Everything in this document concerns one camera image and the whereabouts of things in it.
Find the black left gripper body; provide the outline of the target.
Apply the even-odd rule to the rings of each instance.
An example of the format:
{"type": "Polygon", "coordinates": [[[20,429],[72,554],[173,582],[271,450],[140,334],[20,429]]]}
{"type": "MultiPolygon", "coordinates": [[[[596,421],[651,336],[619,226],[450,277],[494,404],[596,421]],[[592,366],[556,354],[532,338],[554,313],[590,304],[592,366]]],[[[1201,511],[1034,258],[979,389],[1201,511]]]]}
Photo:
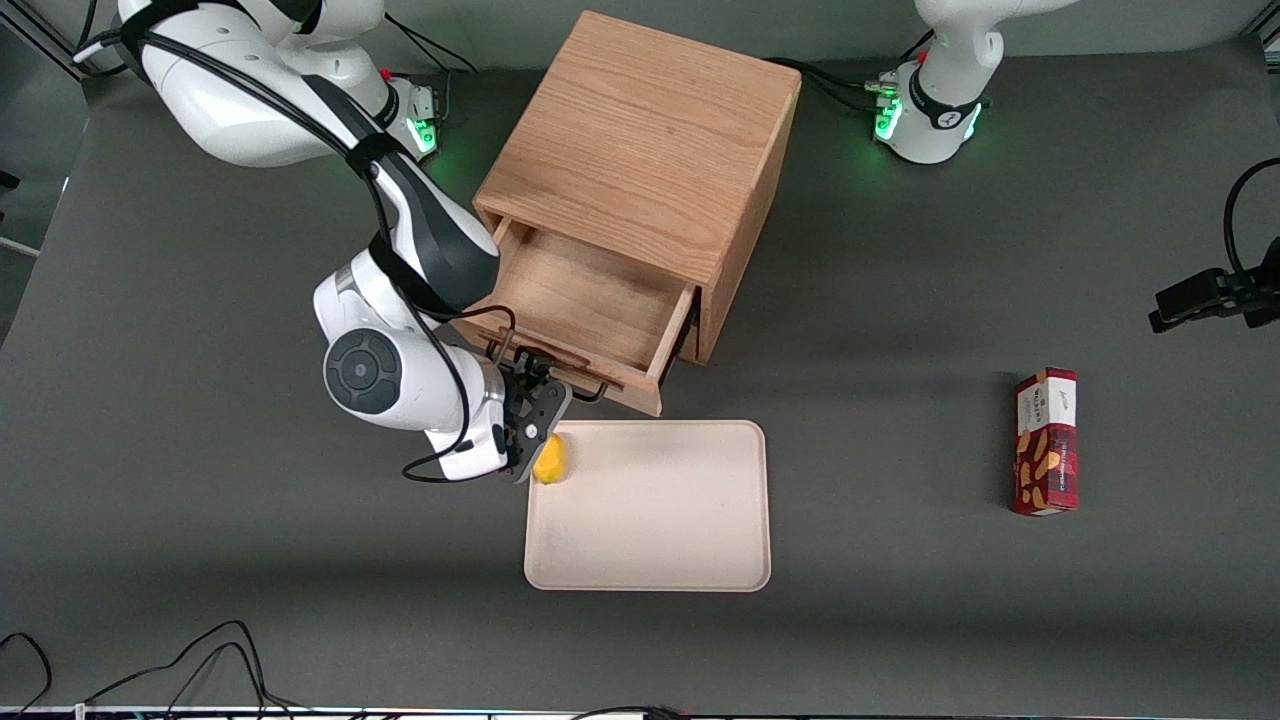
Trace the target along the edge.
{"type": "Polygon", "coordinates": [[[1249,329],[1258,329],[1279,319],[1279,242],[1276,236],[1268,243],[1260,265],[1245,269],[1236,241],[1231,241],[1235,304],[1249,329]]]}

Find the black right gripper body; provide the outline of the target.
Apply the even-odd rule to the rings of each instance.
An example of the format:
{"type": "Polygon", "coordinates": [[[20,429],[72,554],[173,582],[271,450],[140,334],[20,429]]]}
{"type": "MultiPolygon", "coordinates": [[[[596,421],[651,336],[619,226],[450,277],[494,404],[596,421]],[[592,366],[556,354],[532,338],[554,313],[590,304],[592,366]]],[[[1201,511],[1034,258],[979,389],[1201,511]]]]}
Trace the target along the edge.
{"type": "Polygon", "coordinates": [[[503,423],[509,465],[530,465],[549,438],[549,356],[520,346],[513,357],[498,357],[495,365],[504,387],[503,423]]]}

